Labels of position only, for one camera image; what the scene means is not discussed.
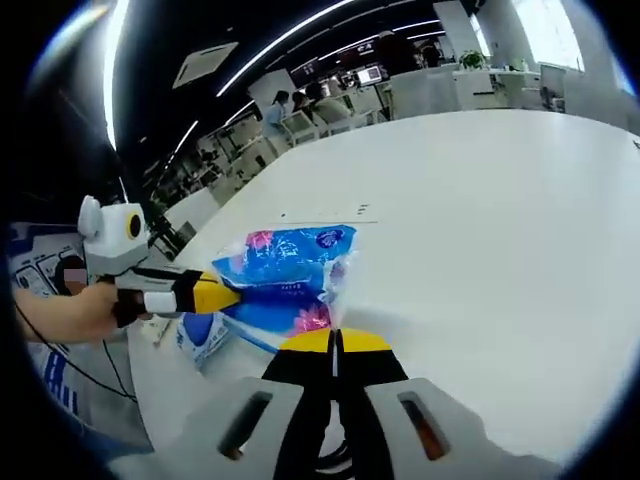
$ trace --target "window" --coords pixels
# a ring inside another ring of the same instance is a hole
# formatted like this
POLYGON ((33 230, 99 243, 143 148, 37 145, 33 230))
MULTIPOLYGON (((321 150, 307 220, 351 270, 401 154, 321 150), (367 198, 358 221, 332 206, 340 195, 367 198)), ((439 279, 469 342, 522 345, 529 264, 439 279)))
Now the window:
POLYGON ((560 0, 511 0, 536 62, 584 71, 582 54, 560 0))
POLYGON ((484 33, 482 33, 482 28, 480 27, 480 23, 478 23, 478 18, 475 15, 471 15, 469 17, 469 21, 471 22, 471 28, 473 28, 473 33, 476 34, 478 38, 478 43, 480 44, 480 50, 485 57, 491 56, 491 50, 489 50, 489 45, 487 45, 487 40, 484 38, 484 33))

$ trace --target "pink flower print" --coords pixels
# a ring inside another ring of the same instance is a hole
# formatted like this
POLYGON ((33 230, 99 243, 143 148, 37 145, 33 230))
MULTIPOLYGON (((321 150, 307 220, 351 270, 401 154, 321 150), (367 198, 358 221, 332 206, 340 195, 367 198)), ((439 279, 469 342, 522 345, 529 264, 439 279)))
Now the pink flower print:
POLYGON ((331 317, 326 305, 312 305, 309 310, 301 309, 293 319, 293 335, 331 326, 331 317))
POLYGON ((261 248, 271 245, 273 239, 273 232, 271 230, 261 230, 259 232, 253 232, 247 235, 246 244, 250 247, 260 250, 261 248))

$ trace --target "computer monitor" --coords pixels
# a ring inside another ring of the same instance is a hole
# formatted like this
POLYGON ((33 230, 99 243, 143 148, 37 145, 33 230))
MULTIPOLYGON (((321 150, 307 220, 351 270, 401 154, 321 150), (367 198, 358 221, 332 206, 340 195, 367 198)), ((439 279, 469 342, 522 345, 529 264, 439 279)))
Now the computer monitor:
POLYGON ((360 85, 362 86, 371 85, 372 83, 381 81, 382 74, 380 73, 380 69, 378 67, 369 67, 358 72, 358 79, 360 80, 360 85))

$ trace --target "blue plastic bag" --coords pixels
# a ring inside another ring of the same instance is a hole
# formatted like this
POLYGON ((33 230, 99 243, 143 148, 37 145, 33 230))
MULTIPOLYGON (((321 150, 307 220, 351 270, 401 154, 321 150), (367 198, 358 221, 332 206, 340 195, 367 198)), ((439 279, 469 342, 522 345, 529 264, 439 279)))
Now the blue plastic bag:
POLYGON ((178 323, 176 343, 200 369, 227 340, 228 334, 222 313, 185 313, 178 323))
POLYGON ((213 265, 242 302, 224 313, 284 337, 331 325, 356 230, 347 225, 254 232, 213 265))

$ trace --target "desk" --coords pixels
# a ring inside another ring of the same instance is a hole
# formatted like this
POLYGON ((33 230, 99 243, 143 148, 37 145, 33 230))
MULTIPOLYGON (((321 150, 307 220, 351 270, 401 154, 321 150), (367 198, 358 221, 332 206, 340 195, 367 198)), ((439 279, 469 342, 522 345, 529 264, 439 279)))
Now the desk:
POLYGON ((180 200, 164 215, 175 230, 180 230, 186 222, 189 222, 196 231, 199 231, 219 208, 209 189, 204 187, 180 200))
MULTIPOLYGON (((488 110, 353 130, 278 158, 177 262, 287 218, 349 221, 366 203, 344 324, 383 335, 409 376, 477 412, 502 448, 566 464, 614 408, 639 346, 640 157, 623 130, 488 110)), ((228 382, 271 356, 233 338, 203 374, 129 335, 158 447, 228 382)))
POLYGON ((540 88, 540 74, 535 72, 512 72, 501 69, 456 71, 453 72, 453 81, 461 110, 523 106, 521 102, 516 102, 515 105, 509 105, 509 102, 505 104, 504 100, 496 95, 491 75, 503 77, 502 83, 510 90, 509 97, 517 96, 514 91, 519 93, 525 88, 540 88))

